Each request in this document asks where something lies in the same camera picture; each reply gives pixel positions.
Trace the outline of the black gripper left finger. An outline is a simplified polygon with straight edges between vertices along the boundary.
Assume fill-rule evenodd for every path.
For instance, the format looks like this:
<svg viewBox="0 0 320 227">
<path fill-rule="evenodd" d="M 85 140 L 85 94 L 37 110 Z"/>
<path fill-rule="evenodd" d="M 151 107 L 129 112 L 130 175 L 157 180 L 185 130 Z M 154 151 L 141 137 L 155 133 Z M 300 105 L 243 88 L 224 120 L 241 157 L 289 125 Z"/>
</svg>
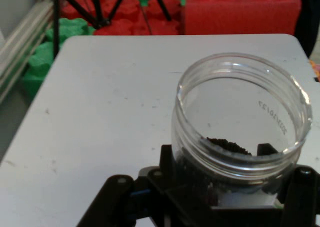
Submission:
<svg viewBox="0 0 320 227">
<path fill-rule="evenodd" d="M 150 218 L 156 227 L 213 227 L 213 211 L 174 180 L 172 148 L 161 148 L 159 166 L 133 179 L 109 177 L 78 223 L 79 227 L 134 227 Z"/>
</svg>

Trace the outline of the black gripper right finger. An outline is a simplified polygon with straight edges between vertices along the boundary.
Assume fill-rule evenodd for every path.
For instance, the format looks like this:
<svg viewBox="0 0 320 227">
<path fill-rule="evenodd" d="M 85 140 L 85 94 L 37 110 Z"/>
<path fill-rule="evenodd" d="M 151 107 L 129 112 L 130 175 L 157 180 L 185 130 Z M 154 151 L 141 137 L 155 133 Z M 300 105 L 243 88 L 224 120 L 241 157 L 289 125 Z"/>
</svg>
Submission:
<svg viewBox="0 0 320 227">
<path fill-rule="evenodd" d="M 277 200 L 283 204 L 276 227 L 316 227 L 320 213 L 320 174 L 297 165 L 281 183 Z"/>
</svg>

